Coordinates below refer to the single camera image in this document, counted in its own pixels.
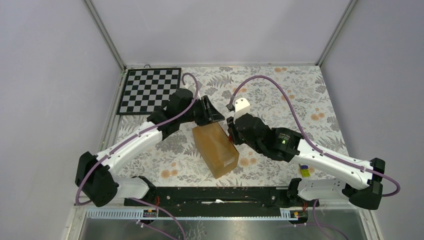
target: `brown box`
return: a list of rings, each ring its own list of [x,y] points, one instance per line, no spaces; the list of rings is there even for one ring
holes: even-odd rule
[[[192,132],[194,143],[215,179],[237,167],[239,152],[217,122],[197,126]]]

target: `white wall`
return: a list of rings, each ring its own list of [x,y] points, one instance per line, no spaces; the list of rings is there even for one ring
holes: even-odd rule
[[[81,0],[0,9],[0,239],[57,240],[120,69]]]
[[[128,65],[315,63],[349,0],[93,0]]]
[[[376,212],[385,240],[424,234],[423,11],[422,0],[359,1],[322,68],[349,153],[385,160],[401,185]]]

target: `reflective floor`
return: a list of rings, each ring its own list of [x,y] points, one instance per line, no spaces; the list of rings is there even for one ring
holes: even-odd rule
[[[318,210],[320,223],[342,230],[349,240],[364,240],[366,234],[361,218],[353,209]],[[293,227],[288,221],[278,220],[181,220],[188,240],[326,240],[317,226]],[[308,223],[314,223],[312,216]],[[182,234],[172,220],[156,220],[150,224],[177,239]],[[335,240],[345,238],[338,232],[325,229]],[[141,228],[134,220],[86,219],[80,240],[168,240],[170,238]]]

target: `floral tablecloth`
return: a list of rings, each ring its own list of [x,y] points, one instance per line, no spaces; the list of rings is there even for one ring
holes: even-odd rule
[[[183,67],[201,85],[200,95],[208,95],[225,118],[232,115],[226,105],[236,87],[254,75],[265,75],[277,81],[294,105],[308,136],[324,147],[347,154],[346,146],[334,113],[326,85],[318,66],[287,67]],[[250,113],[270,127],[286,127],[299,131],[285,98],[265,79],[247,83],[238,93],[251,104]],[[132,133],[147,115],[124,115],[116,141]],[[222,128],[227,126],[221,121]],[[182,124],[180,130],[156,146],[137,156],[119,173],[121,176],[145,176],[156,186],[288,186],[292,178],[301,177],[299,166],[272,161],[247,145],[237,145],[238,166],[215,179],[196,149],[192,128],[195,123]],[[310,179],[330,178],[326,173],[309,169]]]

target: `checkerboard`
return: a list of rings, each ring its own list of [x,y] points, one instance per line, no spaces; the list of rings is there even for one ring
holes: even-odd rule
[[[181,68],[145,68],[128,71],[117,115],[151,114],[180,87]]]

